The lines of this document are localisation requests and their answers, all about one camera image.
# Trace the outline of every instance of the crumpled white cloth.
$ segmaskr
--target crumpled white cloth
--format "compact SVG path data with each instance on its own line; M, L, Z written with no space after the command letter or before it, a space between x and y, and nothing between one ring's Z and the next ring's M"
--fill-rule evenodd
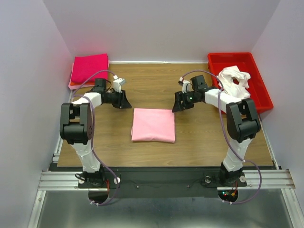
M248 80L251 78L249 73L241 72L237 66L230 66L224 68L218 74L218 78L223 83L224 93L240 99L250 97L250 93L246 90L249 88ZM233 82L234 78L238 81L238 85Z

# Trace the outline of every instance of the wooden tabletop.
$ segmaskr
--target wooden tabletop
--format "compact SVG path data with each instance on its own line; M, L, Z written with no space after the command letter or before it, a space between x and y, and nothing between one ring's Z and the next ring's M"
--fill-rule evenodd
M110 70L127 83L123 85L133 108L172 109L174 93L181 90L179 78L207 64L112 64ZM205 75L211 85L210 76ZM83 94L88 89L81 89ZM95 109L94 148L111 167L219 166L228 146L217 108L196 103L194 108L175 113L175 143L132 142L133 108L119 110L111 104ZM260 166L273 165L262 131L250 144L246 159ZM58 167L81 167L75 150L63 142Z

